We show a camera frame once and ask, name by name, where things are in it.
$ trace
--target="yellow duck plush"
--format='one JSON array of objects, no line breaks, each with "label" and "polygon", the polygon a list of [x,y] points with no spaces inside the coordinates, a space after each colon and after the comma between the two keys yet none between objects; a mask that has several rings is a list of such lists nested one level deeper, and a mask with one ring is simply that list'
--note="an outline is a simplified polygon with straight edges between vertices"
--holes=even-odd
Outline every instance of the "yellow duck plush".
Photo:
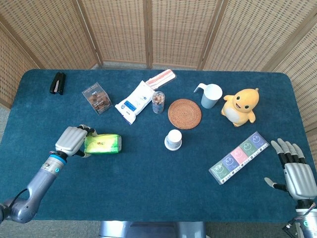
[{"label": "yellow duck plush", "polygon": [[241,126],[247,121],[254,123],[256,116],[252,109],[259,102],[259,89],[243,89],[236,95],[226,95],[221,114],[226,116],[234,126]]}]

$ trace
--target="blue ring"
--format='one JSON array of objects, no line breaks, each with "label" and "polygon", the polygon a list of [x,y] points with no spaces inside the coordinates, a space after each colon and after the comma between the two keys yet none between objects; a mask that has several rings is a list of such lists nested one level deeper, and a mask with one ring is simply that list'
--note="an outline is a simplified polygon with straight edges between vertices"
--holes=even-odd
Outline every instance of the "blue ring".
[{"label": "blue ring", "polygon": [[50,155],[50,157],[56,158],[56,159],[58,159],[59,161],[61,161],[64,165],[66,165],[66,161],[65,161],[65,160],[63,160],[60,156],[57,156],[57,155]]}]

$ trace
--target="clear plastic box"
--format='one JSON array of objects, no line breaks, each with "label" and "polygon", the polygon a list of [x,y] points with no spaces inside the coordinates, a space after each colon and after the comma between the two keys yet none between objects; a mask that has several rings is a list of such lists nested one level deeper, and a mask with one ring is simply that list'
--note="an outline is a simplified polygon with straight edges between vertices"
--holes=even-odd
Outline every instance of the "clear plastic box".
[{"label": "clear plastic box", "polygon": [[269,143],[256,131],[209,169],[221,185],[261,153]]},{"label": "clear plastic box", "polygon": [[112,106],[110,98],[105,90],[99,85],[99,83],[95,83],[86,90],[82,92],[87,101],[93,107],[98,115],[105,112],[108,108]]}]

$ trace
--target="round coaster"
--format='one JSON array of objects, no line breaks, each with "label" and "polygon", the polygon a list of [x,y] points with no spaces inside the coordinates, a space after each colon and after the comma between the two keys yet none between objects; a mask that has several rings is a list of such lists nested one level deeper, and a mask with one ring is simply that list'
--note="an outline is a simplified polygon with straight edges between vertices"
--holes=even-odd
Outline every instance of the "round coaster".
[{"label": "round coaster", "polygon": [[179,129],[192,129],[202,119],[202,112],[193,101],[178,99],[169,106],[168,119]]}]

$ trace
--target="white cup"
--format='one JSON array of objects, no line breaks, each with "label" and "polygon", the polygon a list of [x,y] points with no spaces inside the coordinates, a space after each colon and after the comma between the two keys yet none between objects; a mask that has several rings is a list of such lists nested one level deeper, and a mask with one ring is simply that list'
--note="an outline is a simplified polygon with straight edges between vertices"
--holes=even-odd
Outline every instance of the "white cup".
[{"label": "white cup", "polygon": [[202,97],[202,106],[204,108],[212,108],[222,96],[222,89],[216,84],[205,85],[200,83],[195,89],[194,93],[196,93],[199,88],[204,90]]},{"label": "white cup", "polygon": [[182,133],[179,130],[171,130],[165,137],[165,147],[169,150],[178,150],[182,145]]}]

